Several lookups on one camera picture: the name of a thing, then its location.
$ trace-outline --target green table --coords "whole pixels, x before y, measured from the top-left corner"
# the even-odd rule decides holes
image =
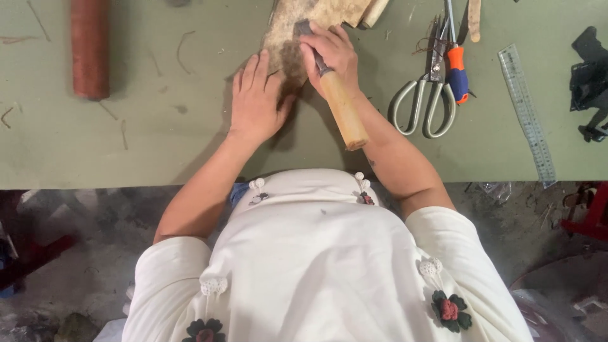
[[[98,103],[72,95],[69,1],[32,4],[50,43],[25,1],[0,5],[1,36],[39,37],[0,44],[0,110],[15,107],[6,116],[11,129],[0,125],[3,189],[186,182],[225,136],[230,76],[258,50],[272,0],[193,0],[179,9],[162,0],[113,1],[112,96],[103,103],[119,120]],[[465,1],[454,0],[457,18],[464,10]],[[570,67],[581,62],[570,44],[587,26],[596,26],[608,45],[606,13],[606,0],[482,4],[482,40],[465,44],[478,99],[458,109],[446,136],[426,139],[420,128],[411,136],[444,181],[537,179],[496,55],[511,43],[519,50],[558,178],[608,178],[608,142],[588,144],[577,130],[595,110],[569,112],[568,90]],[[359,53],[361,88],[382,114],[405,82],[422,76],[426,54],[412,52],[439,14],[440,0],[393,0],[373,30],[349,31]],[[181,60],[193,71],[188,75],[176,49],[182,34],[192,30],[181,49]],[[306,85],[292,121],[255,154],[242,176],[306,167],[369,170],[361,152],[342,149],[327,105]]]

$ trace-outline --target white shirt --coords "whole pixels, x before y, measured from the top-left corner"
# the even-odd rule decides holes
[[[182,341],[210,318],[228,341],[532,341],[469,220],[431,207],[404,224],[357,204],[352,189],[343,172],[279,173],[266,178],[268,199],[249,206],[250,190],[241,200],[213,253],[193,237],[148,248],[123,342]],[[443,263],[440,282],[418,271],[429,256]],[[201,284],[222,278],[224,293],[203,295]],[[438,287],[464,298],[472,327],[441,327]]]

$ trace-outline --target forearm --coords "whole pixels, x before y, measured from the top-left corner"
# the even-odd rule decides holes
[[[256,148],[256,144],[229,134],[171,200],[156,230],[154,243],[173,236],[207,238],[217,225],[232,184]]]
[[[426,157],[401,135],[361,92],[354,105],[370,141],[363,151],[380,182],[402,204],[407,217],[426,206],[454,208],[441,178]]]

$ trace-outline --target ruler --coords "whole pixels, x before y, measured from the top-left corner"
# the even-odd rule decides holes
[[[517,118],[519,119],[519,124],[522,126],[523,134],[526,136],[526,140],[528,140],[528,145],[530,145],[530,150],[534,157],[539,181],[542,182],[542,185],[546,189],[557,183],[555,166],[551,160],[549,146],[542,132],[541,122],[536,117],[536,109],[530,96],[528,83],[523,74],[522,62],[519,59],[515,44],[502,49],[498,53],[498,57],[515,112],[517,113]]]

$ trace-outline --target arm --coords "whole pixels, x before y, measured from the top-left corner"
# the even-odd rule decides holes
[[[446,189],[433,165],[404,136],[402,136],[365,97],[359,89],[357,54],[341,26],[323,30],[311,23],[314,35],[301,36],[300,48],[308,77],[321,96],[319,70],[313,50],[323,56],[325,63],[344,79],[347,91],[359,111],[359,117],[370,136],[363,151],[380,182],[401,203],[407,218],[428,206],[454,209]]]
[[[175,236],[206,239],[218,223],[232,184],[256,149],[285,122],[295,96],[277,111],[282,73],[268,75],[268,51],[249,59],[235,75],[232,87],[232,124],[213,156],[169,203],[154,243]]]

